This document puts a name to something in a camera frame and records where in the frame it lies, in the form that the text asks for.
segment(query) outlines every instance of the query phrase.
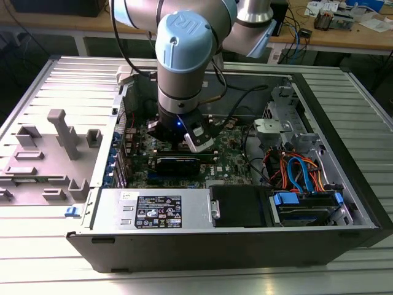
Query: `wire bundle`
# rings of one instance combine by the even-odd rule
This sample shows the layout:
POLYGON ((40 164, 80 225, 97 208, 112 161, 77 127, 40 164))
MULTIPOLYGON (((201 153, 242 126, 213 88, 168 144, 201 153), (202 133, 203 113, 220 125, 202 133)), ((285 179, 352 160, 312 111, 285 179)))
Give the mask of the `wire bundle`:
MULTIPOLYGON (((269 151, 264 158, 263 162, 266 163, 268 158, 271 157, 275 152, 280 152, 280 151, 269 151)), ((298 185, 298 183, 293 182, 293 180, 289 181, 292 178, 292 171, 291 171, 291 164, 295 165, 301 165, 302 162, 306 163, 306 172, 307 175, 304 175, 304 169, 300 170, 298 173, 295 181, 301 177, 303 174, 303 177, 305 179, 305 185, 309 191, 313 191, 315 188, 316 192, 325 192, 324 185, 322 183, 322 176, 321 176, 321 170, 317 164, 315 164, 310 158, 303 157, 301 154, 296 153, 296 152, 282 152, 281 155, 277 154, 279 156, 279 169, 274 173, 274 175, 268 180, 268 184, 275 186, 275 187, 280 187, 283 190, 289 190, 291 192, 296 192, 296 193, 302 193, 302 188, 298 185), (308 181, 308 175, 312 179, 312 184, 314 185, 313 188, 309 184, 307 184, 308 181)))

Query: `power supply label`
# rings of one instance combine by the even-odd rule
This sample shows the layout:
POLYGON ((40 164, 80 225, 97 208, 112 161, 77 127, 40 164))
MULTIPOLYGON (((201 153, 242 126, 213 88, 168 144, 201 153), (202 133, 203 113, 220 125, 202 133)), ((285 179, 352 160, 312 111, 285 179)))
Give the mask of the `power supply label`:
POLYGON ((180 195, 139 196, 136 205, 137 229, 178 229, 182 227, 180 195))

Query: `blue cable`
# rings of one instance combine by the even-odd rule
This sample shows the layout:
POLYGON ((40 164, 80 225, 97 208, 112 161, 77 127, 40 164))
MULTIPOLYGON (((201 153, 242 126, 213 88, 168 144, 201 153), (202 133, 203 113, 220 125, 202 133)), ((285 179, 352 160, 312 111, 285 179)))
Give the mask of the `blue cable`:
POLYGON ((286 25, 287 25, 288 27, 290 27, 290 28, 293 29, 293 31, 295 32, 295 36, 296 36, 296 48, 295 48, 295 53, 294 53, 294 55, 292 56, 292 58, 290 59, 290 62, 289 62, 289 64, 291 65, 291 64, 294 63, 294 61, 295 61, 295 59, 296 59, 296 57, 297 57, 297 53, 298 53, 298 49, 299 49, 299 44, 300 44, 300 38, 299 38, 299 34, 297 33, 297 31, 296 31, 296 29, 295 29, 294 26, 292 26, 291 24, 286 24, 286 25))
POLYGON ((306 188, 307 191, 309 192, 314 192, 314 186, 313 183, 309 180, 308 178, 308 170, 307 170, 307 165, 306 163, 304 163, 304 161, 299 158, 299 157, 293 157, 288 161, 288 177, 290 182, 292 182, 292 184, 299 190, 299 192, 302 194, 303 193, 303 189, 302 187, 294 180, 294 176, 292 175, 292 163, 297 160, 299 161, 300 165, 302 166, 303 169, 303 176, 305 178, 305 184, 306 184, 306 188))

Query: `table leg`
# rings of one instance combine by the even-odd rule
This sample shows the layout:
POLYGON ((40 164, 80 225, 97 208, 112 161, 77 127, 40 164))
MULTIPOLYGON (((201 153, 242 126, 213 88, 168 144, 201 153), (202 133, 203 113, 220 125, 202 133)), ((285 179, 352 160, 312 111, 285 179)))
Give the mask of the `table leg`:
MULTIPOLYGON (((13 32, 0 32, 1 36, 7 43, 13 45, 14 47, 19 47, 20 42, 18 39, 18 34, 13 32)), ((0 38, 0 49, 3 49, 7 44, 0 38)))
POLYGON ((76 48, 80 57, 88 57, 88 47, 83 36, 74 36, 76 48))
POLYGON ((268 63, 277 64, 280 59, 281 52, 286 48, 286 46, 286 43, 273 43, 268 63))

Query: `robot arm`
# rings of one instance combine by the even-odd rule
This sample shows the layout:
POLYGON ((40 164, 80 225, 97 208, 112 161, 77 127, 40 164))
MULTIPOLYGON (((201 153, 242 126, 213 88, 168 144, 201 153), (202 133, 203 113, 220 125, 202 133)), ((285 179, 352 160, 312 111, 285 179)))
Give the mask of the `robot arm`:
POLYGON ((158 122, 162 141, 192 152, 214 141, 198 110, 204 72, 218 49, 259 57, 275 27, 270 0, 111 0, 115 18, 157 34, 158 122))

